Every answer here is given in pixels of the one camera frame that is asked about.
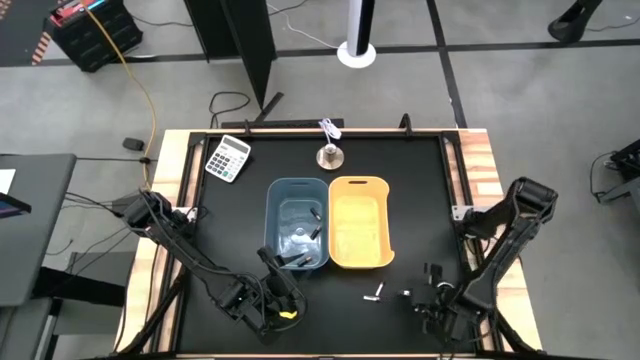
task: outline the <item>concrete floor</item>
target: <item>concrete floor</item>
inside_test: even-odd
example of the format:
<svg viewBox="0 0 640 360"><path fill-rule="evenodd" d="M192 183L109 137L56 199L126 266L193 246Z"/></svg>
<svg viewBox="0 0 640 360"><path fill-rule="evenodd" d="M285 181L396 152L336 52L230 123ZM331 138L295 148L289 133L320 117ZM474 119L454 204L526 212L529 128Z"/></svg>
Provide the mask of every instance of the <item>concrete floor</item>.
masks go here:
<svg viewBox="0 0 640 360"><path fill-rule="evenodd" d="M276 7L297 3L271 0ZM448 44L552 41L546 26L572 1L438 0ZM178 1L126 1L150 21L189 22ZM346 2L310 0L289 12L295 27L338 45L344 41ZM590 27L640 16L634 1L605 1ZM200 47L191 28L145 31L134 54L191 54ZM319 48L272 17L278 49ZM640 38L640 24L585 39ZM379 1L372 42L434 44L424 0ZM46 58L61 58L55 45ZM640 214L627 199L599 205L589 194L589 166L599 154L640 136L640 47L512 50L451 53L469 127L487 128L503 187L522 175L560 193L555 218L523 254L525 276L543 347L552 354L634 359L640 352ZM162 131L203 128L207 105L221 90L251 93L238 61L135 64L133 71L156 105L157 156ZM78 156L129 157L125 136L147 138L149 112L142 95L118 65L96 74L73 66L0 69L0 114L10 124L0 151L74 152ZM368 69L352 71L335 57L283 58L274 63L267 97L285 93L269 119L343 117L350 127L395 127L404 112L416 127L454 127L454 115L437 53L380 55ZM224 109L239 99L222 98ZM255 101L221 121L252 119ZM616 184L599 167L596 187ZM98 200L116 198L142 183L136 163L78 163L71 191ZM50 251L75 241L45 264L64 268L72 251L84 251L116 230L118 222L95 210L69 209L60 216ZM112 243L95 251L104 251ZM134 251L134 240L117 251ZM57 358L108 352L113 336L62 340Z"/></svg>

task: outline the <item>calculator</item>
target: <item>calculator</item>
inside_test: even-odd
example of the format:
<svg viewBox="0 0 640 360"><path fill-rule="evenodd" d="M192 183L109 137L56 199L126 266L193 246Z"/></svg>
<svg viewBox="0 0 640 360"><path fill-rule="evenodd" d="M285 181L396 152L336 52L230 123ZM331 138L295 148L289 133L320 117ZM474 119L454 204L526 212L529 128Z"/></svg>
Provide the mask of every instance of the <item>calculator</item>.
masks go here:
<svg viewBox="0 0 640 360"><path fill-rule="evenodd" d="M206 165L206 170L226 182L233 182L249 157L251 146L225 135Z"/></svg>

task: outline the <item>yellow cable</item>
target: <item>yellow cable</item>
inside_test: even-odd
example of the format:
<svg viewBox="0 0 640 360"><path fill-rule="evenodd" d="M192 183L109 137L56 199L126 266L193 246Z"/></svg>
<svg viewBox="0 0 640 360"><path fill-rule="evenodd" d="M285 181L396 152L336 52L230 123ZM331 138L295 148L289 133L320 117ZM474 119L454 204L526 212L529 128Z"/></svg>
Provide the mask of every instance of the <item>yellow cable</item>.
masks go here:
<svg viewBox="0 0 640 360"><path fill-rule="evenodd" d="M87 14L89 14L89 17L91 18L91 20L93 20L93 22L100 29L100 31L102 31L102 34L107 39L107 41L109 41L109 44L111 44L111 47L113 48L113 50L116 52L116 54L118 54L118 57L120 58L120 62L122 62L124 69L127 71L127 75L129 75L129 79L133 80L136 84L138 84L138 86L140 87L140 90L142 90L142 92L144 93L144 96L147 98L147 104L149 104L149 108L151 109L151 137L147 142L147 148L144 151L144 157L148 158L149 151L151 150L151 145L153 144L153 139L156 136L156 123L157 123L156 108L153 106L153 101L151 101L151 96L149 95L149 92L147 91L147 89L145 89L145 87L142 86L142 83L140 83L140 81L138 81L138 79L136 79L136 77L133 76L131 69L129 69L129 65L127 65L127 61L124 59L124 56L118 49L118 46L113 41L113 39L111 39L111 36L109 36L109 33L107 32L107 30L105 30L105 28L102 26L102 24L100 23L100 20L98 20L98 18L96 18L96 16L93 15L93 12L89 10L89 6L87 6L87 4L85 3L85 0L80 0L80 3L84 7L84 9L87 11ZM144 176L144 185L148 189L151 189L151 184L149 184L149 169L146 164L142 164L142 175Z"/></svg>

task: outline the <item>yellow plastic bin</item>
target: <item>yellow plastic bin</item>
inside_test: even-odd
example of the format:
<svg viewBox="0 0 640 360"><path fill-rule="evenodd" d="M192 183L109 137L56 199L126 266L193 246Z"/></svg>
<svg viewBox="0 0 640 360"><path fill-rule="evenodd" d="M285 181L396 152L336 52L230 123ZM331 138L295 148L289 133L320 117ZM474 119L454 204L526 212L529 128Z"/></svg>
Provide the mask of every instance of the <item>yellow plastic bin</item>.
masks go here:
<svg viewBox="0 0 640 360"><path fill-rule="evenodd" d="M329 186L329 255L343 268L389 265L389 184L379 177L343 176Z"/></svg>

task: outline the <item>yellow tag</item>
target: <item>yellow tag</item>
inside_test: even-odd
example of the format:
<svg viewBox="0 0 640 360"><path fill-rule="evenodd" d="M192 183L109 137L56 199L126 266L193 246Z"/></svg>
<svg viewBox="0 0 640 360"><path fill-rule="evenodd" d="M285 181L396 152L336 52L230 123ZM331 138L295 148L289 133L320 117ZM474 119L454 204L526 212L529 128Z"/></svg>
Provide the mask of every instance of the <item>yellow tag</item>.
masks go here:
<svg viewBox="0 0 640 360"><path fill-rule="evenodd" d="M281 311L280 312L280 317L283 317L285 319L294 319L296 316L298 316L298 312L294 311L292 313L288 312L288 311Z"/></svg>

